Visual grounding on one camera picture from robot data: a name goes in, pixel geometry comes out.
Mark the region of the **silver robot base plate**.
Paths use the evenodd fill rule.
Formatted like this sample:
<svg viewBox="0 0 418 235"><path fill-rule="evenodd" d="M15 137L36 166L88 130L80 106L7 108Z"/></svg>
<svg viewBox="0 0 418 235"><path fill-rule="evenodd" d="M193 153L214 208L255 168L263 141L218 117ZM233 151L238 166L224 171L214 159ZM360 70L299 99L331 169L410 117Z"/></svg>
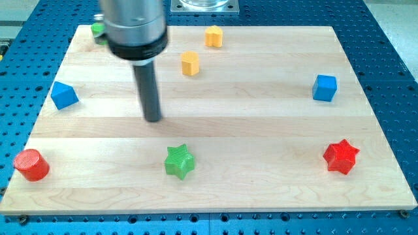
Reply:
<svg viewBox="0 0 418 235"><path fill-rule="evenodd" d="M239 0L171 0L170 11L176 15L239 14Z"/></svg>

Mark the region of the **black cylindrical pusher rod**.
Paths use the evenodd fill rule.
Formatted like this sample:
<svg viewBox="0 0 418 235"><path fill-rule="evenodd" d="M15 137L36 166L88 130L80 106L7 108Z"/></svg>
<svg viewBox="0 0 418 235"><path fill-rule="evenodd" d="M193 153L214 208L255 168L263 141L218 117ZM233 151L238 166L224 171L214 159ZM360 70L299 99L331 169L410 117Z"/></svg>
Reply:
<svg viewBox="0 0 418 235"><path fill-rule="evenodd" d="M153 61L135 61L133 72L144 118L148 122L158 122L161 107Z"/></svg>

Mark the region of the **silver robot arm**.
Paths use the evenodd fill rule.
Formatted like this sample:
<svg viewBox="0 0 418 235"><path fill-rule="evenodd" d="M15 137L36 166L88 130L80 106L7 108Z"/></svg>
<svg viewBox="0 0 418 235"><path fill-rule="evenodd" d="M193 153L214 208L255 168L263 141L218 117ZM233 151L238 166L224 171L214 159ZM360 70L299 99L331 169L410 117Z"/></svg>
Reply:
<svg viewBox="0 0 418 235"><path fill-rule="evenodd" d="M163 3L158 0L100 0L110 51L132 64L146 121L161 119L153 61L169 43Z"/></svg>

